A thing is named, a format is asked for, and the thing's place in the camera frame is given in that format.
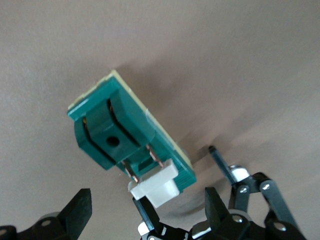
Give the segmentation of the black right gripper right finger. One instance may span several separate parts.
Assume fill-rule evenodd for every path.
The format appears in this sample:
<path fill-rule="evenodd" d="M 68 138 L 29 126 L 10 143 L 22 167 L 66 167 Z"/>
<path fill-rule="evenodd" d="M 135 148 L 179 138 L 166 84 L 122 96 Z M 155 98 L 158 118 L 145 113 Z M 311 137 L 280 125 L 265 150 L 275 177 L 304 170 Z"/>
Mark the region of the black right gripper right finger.
<path fill-rule="evenodd" d="M 206 221 L 191 229 L 192 240 L 245 240 L 249 237 L 250 222 L 239 214 L 231 214 L 214 187 L 206 187 Z"/>

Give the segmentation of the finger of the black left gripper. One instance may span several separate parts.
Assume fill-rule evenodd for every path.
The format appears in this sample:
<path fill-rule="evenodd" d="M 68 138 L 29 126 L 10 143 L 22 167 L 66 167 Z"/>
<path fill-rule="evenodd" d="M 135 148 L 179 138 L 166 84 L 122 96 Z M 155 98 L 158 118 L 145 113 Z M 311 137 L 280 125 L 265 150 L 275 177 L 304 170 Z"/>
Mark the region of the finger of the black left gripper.
<path fill-rule="evenodd" d="M 250 223 L 249 236 L 245 240 L 307 240 L 274 180 L 262 172 L 249 174 L 240 165 L 227 165 L 213 145 L 209 146 L 208 151 L 231 185 L 226 208 L 232 215 L 241 215 Z M 262 194 L 268 205 L 264 226 L 257 225 L 248 216 L 250 196 L 257 193 Z"/>
<path fill-rule="evenodd" d="M 188 231 L 160 222 L 155 208 L 146 197 L 139 200 L 133 197 L 132 201 L 147 229 L 146 233 L 140 234 L 140 240 L 191 240 Z"/>

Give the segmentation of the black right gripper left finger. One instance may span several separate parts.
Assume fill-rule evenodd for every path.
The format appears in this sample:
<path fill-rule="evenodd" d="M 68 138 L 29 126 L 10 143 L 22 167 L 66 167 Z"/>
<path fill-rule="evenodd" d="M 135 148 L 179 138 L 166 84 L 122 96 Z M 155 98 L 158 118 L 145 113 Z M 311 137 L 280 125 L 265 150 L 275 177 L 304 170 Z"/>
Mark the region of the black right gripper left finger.
<path fill-rule="evenodd" d="M 91 216 L 91 190 L 82 188 L 59 213 L 42 217 L 17 240 L 78 240 Z"/>

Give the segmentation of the green load switch white handle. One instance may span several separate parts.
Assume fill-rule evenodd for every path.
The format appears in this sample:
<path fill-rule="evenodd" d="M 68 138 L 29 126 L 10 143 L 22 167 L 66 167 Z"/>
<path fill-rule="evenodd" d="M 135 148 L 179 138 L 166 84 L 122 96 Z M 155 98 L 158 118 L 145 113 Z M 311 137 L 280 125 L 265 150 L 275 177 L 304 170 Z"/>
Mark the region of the green load switch white handle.
<path fill-rule="evenodd" d="M 113 70 L 69 107 L 79 148 L 129 178 L 135 200 L 158 208 L 196 182 L 191 160 Z"/>

